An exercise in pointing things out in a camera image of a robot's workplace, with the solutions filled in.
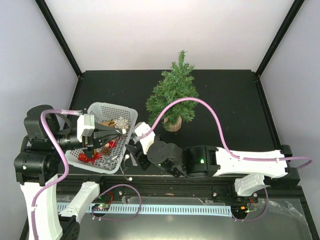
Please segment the silver star ornament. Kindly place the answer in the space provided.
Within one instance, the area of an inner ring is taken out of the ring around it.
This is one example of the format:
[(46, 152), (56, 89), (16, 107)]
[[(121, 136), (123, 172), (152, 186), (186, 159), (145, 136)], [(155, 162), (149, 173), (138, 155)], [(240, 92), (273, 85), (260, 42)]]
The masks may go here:
[(119, 160), (118, 160), (117, 156), (112, 156), (112, 155), (105, 156), (105, 157), (103, 157), (103, 161), (101, 163), (101, 166), (103, 168), (106, 168), (111, 171), (117, 166), (118, 161)]

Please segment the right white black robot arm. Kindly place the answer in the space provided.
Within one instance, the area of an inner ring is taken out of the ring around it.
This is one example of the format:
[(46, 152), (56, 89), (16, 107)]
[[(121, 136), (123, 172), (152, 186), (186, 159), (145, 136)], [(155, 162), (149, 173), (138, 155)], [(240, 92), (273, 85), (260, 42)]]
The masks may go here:
[(298, 170), (288, 165), (281, 150), (228, 153), (222, 147), (209, 145), (182, 149), (157, 139), (140, 146), (127, 144), (125, 148), (129, 158), (139, 162), (143, 170), (153, 165), (175, 178), (188, 179), (233, 175), (236, 178), (227, 195), (234, 202), (263, 188), (291, 189), (300, 182)]

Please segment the small green christmas tree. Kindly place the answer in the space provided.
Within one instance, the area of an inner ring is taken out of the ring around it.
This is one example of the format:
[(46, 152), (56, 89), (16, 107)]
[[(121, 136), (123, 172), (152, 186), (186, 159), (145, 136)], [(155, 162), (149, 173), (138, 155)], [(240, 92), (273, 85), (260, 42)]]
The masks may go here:
[[(185, 62), (186, 51), (178, 53), (177, 61), (173, 61), (169, 70), (162, 71), (162, 80), (153, 88), (146, 101), (146, 110), (149, 112), (148, 123), (153, 125), (162, 110), (170, 103), (181, 98), (198, 98), (199, 94), (194, 85), (191, 72), (195, 66)], [(163, 128), (168, 131), (177, 125), (179, 120), (190, 122), (195, 118), (195, 101), (183, 101), (170, 107), (161, 117)]]

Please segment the left black frame post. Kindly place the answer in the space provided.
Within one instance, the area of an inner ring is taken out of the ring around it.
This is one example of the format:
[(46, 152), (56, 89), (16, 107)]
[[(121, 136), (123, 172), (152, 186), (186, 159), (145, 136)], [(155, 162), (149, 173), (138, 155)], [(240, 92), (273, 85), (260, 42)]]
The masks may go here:
[(64, 55), (66, 56), (68, 62), (70, 63), (73, 71), (75, 72), (76, 76), (79, 78), (83, 75), (66, 39), (64, 38), (50, 8), (47, 5), (45, 0), (35, 0), (39, 10), (41, 11), (44, 19), (46, 20), (48, 26), (50, 27), (54, 37), (56, 38), (57, 42), (59, 43)]

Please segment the black frame post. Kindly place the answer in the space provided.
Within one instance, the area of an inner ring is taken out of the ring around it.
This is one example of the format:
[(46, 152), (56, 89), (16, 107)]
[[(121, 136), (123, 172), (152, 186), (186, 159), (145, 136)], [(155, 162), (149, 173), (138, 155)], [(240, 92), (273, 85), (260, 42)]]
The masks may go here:
[(39, 10), (41, 11), (44, 19), (46, 20), (48, 26), (50, 27), (54, 37), (56, 38), (57, 42), (59, 43), (64, 55), (66, 56), (68, 62), (70, 63), (73, 71), (75, 72), (76, 76), (79, 78), (83, 75), (66, 39), (64, 38), (50, 8), (47, 5), (45, 0), (35, 0)]
[(286, 35), (287, 31), (289, 30), (291, 24), (293, 23), (294, 19), (296, 18), (298, 12), (300, 11), (301, 7), (303, 6), (305, 0), (294, 0), (292, 5), (290, 6), (285, 18), (283, 19), (277, 33), (275, 34), (270, 46), (268, 47), (262, 61), (260, 62), (257, 70), (255, 71), (255, 75), (260, 78), (265, 71), (266, 67), (268, 66), (269, 62), (271, 61), (273, 55), (275, 54), (278, 46), (280, 45), (281, 41), (283, 40), (284, 36)]

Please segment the red santa ornament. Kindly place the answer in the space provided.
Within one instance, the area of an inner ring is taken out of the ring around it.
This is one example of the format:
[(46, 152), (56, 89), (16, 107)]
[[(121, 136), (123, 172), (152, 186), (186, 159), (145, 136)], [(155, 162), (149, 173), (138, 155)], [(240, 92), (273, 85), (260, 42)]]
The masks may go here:
[(106, 148), (115, 148), (117, 146), (117, 140), (111, 140), (104, 145)]

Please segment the white snowflake ornament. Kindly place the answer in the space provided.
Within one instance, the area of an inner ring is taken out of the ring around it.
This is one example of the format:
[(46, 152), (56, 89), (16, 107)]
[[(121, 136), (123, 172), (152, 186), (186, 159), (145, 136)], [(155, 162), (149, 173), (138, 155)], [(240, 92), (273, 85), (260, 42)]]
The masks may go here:
[(129, 120), (120, 116), (114, 120), (114, 126), (118, 129), (128, 130), (129, 127)]

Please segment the brown pine cone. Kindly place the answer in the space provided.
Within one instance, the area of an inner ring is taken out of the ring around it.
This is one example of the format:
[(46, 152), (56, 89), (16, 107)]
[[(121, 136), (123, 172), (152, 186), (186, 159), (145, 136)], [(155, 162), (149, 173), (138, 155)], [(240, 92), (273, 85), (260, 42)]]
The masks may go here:
[(109, 156), (112, 152), (112, 149), (110, 147), (106, 147), (106, 146), (103, 146), (101, 149), (100, 149), (100, 153), (102, 156)]

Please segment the right black frame post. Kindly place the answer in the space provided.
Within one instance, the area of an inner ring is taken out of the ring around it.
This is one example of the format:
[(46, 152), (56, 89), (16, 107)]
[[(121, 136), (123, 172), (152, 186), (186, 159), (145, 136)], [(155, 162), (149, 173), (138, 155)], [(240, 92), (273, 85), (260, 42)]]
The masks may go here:
[(290, 6), (285, 18), (283, 19), (277, 33), (275, 34), (270, 46), (268, 47), (262, 61), (260, 62), (257, 70), (255, 71), (255, 75), (260, 78), (265, 71), (266, 67), (268, 66), (269, 62), (271, 61), (273, 55), (275, 54), (278, 46), (280, 45), (281, 41), (283, 40), (284, 36), (286, 35), (287, 31), (289, 30), (291, 24), (293, 23), (294, 19), (296, 18), (298, 12), (300, 11), (301, 7), (303, 6), (305, 0), (294, 0), (292, 5)]

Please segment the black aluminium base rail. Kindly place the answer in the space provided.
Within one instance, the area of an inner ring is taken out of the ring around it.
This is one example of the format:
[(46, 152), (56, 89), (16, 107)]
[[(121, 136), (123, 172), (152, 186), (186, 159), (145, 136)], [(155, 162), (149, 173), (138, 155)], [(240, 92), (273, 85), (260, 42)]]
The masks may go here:
[(71, 174), (56, 186), (59, 195), (75, 195), (84, 182), (97, 182), (100, 190), (105, 191), (115, 186), (112, 190), (113, 198), (119, 201), (122, 197), (135, 197), (133, 186), (142, 197), (155, 198), (199, 198), (212, 200), (215, 203), (227, 205), (241, 205), (257, 202), (259, 198), (269, 196), (273, 199), (300, 199), (305, 200), (305, 195), (300, 186), (270, 186), (267, 190), (256, 190), (251, 196), (239, 196), (234, 187), (233, 177), (213, 177), (207, 179), (174, 178), (171, 176), (133, 176), (131, 181), (122, 175), (84, 175)]

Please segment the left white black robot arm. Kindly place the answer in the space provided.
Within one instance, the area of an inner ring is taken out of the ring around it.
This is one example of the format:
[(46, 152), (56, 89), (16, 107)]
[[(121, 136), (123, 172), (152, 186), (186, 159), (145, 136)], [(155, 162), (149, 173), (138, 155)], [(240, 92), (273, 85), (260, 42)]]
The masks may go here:
[(76, 240), (81, 220), (94, 199), (108, 192), (100, 180), (86, 181), (62, 212), (57, 211), (57, 184), (69, 174), (66, 151), (83, 150), (87, 159), (124, 128), (96, 123), (85, 110), (54, 109), (43, 104), (31, 108), (24, 119), (26, 136), (13, 164), (27, 207), (29, 239)]

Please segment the white perforated plastic basket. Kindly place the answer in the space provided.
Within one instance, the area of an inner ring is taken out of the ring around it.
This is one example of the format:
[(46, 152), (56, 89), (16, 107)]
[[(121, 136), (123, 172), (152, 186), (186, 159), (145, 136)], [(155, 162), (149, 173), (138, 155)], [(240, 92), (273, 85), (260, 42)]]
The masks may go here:
[(133, 127), (136, 125), (138, 118), (138, 112), (133, 108), (121, 105), (105, 102), (94, 102), (89, 106), (88, 113), (94, 115), (94, 120), (96, 123), (121, 119), (120, 123), (123, 124), (125, 120), (127, 120), (128, 130), (126, 131), (124, 137), (117, 141), (116, 146), (112, 148), (110, 154), (108, 156), (100, 156), (100, 158), (97, 159), (94, 164), (90, 162), (84, 163), (78, 160), (79, 154), (83, 153), (81, 149), (68, 150), (65, 152), (65, 157), (68, 161), (68, 164), (74, 167), (99, 174), (112, 175), (120, 168), (126, 152), (125, 145), (130, 141)]

